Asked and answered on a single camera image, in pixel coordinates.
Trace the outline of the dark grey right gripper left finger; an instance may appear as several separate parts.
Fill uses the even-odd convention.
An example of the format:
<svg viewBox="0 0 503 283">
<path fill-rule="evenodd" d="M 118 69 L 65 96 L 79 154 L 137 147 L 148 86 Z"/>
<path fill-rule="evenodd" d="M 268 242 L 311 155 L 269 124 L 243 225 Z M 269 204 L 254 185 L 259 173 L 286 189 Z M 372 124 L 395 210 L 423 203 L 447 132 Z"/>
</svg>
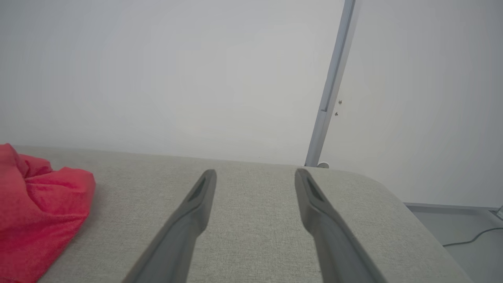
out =
<svg viewBox="0 0 503 283">
<path fill-rule="evenodd" d="M 124 283 L 185 283 L 196 239 L 206 229 L 217 175 L 208 169 L 158 231 Z"/>
</svg>

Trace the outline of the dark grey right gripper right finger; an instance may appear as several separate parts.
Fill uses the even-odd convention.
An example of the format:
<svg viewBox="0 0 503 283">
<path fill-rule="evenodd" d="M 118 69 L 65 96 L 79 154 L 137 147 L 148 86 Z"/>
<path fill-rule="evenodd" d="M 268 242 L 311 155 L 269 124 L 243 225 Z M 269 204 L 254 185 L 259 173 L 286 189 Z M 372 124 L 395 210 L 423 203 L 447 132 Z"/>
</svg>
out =
<svg viewBox="0 0 503 283">
<path fill-rule="evenodd" d="M 306 169 L 295 172 L 295 191 L 304 228 L 313 237 L 325 283 L 386 283 L 347 223 Z"/>
</svg>

